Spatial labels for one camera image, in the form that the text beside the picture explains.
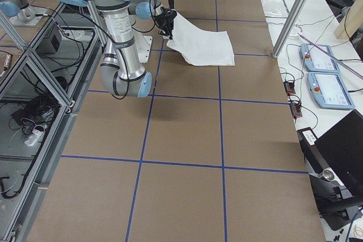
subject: white cloth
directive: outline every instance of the white cloth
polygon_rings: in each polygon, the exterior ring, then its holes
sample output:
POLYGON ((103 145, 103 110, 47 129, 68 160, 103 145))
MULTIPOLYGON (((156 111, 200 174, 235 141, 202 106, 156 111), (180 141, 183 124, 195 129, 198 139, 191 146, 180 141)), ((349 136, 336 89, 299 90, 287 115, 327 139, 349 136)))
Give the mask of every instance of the white cloth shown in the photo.
POLYGON ((178 13, 172 35, 167 46, 180 52, 191 65, 234 65, 233 48, 226 31, 203 31, 178 13))

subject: white table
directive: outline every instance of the white table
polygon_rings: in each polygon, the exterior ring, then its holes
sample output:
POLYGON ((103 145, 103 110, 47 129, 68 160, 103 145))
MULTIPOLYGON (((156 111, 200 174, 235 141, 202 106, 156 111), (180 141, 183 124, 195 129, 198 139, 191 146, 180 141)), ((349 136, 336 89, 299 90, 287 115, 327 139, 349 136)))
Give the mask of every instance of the white table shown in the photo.
MULTIPOLYGON (((291 10, 292 5, 295 0, 285 0, 288 9, 291 10)), ((302 26, 302 35, 306 38, 308 38, 310 41, 313 41, 314 43, 318 40, 318 44, 327 44, 332 47, 334 56, 340 60, 345 59, 360 59, 358 54, 356 53, 354 47, 350 42, 344 43, 342 45, 339 45, 343 43, 345 40, 339 40, 334 35, 334 30, 338 26, 338 21, 333 16, 332 11, 330 10, 329 6, 326 4, 325 0, 307 0, 305 3, 305 6, 302 10, 302 12, 299 15, 299 18, 296 22, 298 25, 304 25, 304 24, 311 24, 315 23, 317 21, 323 20, 325 18, 329 17, 327 20, 324 20, 322 22, 316 23, 311 26, 302 26)), ((281 30, 283 24, 286 19, 280 19, 280 18, 266 18, 267 22, 269 23, 269 31, 271 35, 271 39, 273 44, 275 44, 281 30)), ((303 40, 300 37, 289 37, 283 51, 278 57, 278 64, 280 67, 283 67, 281 69, 281 72, 284 72, 284 69, 286 69, 287 72, 293 74, 295 78, 301 77, 301 72, 299 72, 297 69, 293 68, 288 63, 288 57, 287 52, 290 57, 290 63, 296 67, 301 68, 302 67, 302 60, 299 56, 299 50, 300 48, 294 45, 288 46, 288 51, 286 51, 286 45, 288 44, 295 44, 295 45, 301 45, 303 43, 306 43, 305 40, 303 40)), ((351 68, 358 71, 360 74, 363 75, 363 63, 362 62, 346 62, 347 65, 349 65, 351 68)), ((348 70, 340 66, 341 70, 341 76, 343 78, 343 81, 347 87, 348 90, 356 90, 363 88, 363 80, 359 79, 358 77, 354 76, 352 73, 350 73, 348 70)), ((307 85, 307 70, 303 69, 305 76, 303 77, 302 82, 298 80, 296 82, 296 93, 297 96, 299 96, 302 100, 302 105, 310 110, 312 110, 319 118, 318 125, 314 129, 315 134, 320 137, 323 135, 328 129, 330 129, 332 126, 334 126, 337 122, 339 122, 344 116, 346 116, 349 111, 344 110, 330 110, 330 109, 321 109, 318 107, 316 102, 314 101, 313 96, 311 95, 311 92, 307 85)), ((356 106, 356 109, 363 113, 363 91, 351 93, 351 97, 353 99, 353 102, 356 106)), ((302 109, 303 117, 298 118, 296 121, 296 129, 302 129, 305 127, 314 127, 316 124, 316 118, 312 113, 309 111, 302 109)), ((363 228, 363 219, 355 220, 354 225, 357 224, 357 226, 363 228)), ((322 225, 324 229, 324 233, 327 240, 333 240, 333 238, 336 235, 340 235, 340 241, 344 241, 345 236, 347 235, 348 227, 344 227, 344 232, 342 234, 339 233, 339 231, 333 231, 329 228, 328 224, 325 222, 325 220, 322 220, 322 225)))

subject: black monitor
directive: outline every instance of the black monitor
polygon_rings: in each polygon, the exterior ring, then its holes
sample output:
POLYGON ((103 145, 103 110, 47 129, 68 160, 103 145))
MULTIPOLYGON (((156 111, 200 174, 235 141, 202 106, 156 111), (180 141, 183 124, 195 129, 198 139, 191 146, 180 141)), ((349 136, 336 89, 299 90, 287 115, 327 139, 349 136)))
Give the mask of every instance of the black monitor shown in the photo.
POLYGON ((315 145, 353 196, 363 196, 363 115, 351 111, 315 145))

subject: blue control panel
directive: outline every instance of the blue control panel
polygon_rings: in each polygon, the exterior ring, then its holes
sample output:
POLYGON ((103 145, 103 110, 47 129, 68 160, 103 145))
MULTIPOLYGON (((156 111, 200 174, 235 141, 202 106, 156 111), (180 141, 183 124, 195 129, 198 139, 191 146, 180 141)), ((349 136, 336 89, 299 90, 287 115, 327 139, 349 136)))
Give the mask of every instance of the blue control panel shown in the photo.
POLYGON ((354 103, 339 74, 310 72, 307 75, 310 91, 321 108, 354 109, 354 103))
MULTIPOLYGON (((318 45, 321 49, 329 53, 331 56, 333 52, 329 45, 318 45)), ((328 55, 321 52, 311 44, 302 44, 300 49, 300 56, 309 71, 324 72, 324 73, 340 73, 338 64, 331 59, 328 55)))

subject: device screen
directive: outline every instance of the device screen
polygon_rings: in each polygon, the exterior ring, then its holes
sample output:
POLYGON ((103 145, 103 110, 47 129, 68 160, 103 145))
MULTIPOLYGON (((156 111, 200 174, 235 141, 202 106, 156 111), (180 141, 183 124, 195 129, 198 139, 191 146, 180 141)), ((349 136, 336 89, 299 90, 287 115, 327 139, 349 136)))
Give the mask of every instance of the device screen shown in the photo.
POLYGON ((316 74, 324 101, 333 105, 350 105, 336 75, 316 74))
MULTIPOLYGON (((326 46, 320 46, 325 52, 329 53, 326 46)), ((321 52, 316 47, 310 45, 308 46, 311 61, 313 62, 313 66, 317 69, 325 69, 325 70, 335 70, 333 60, 323 52, 321 52)))

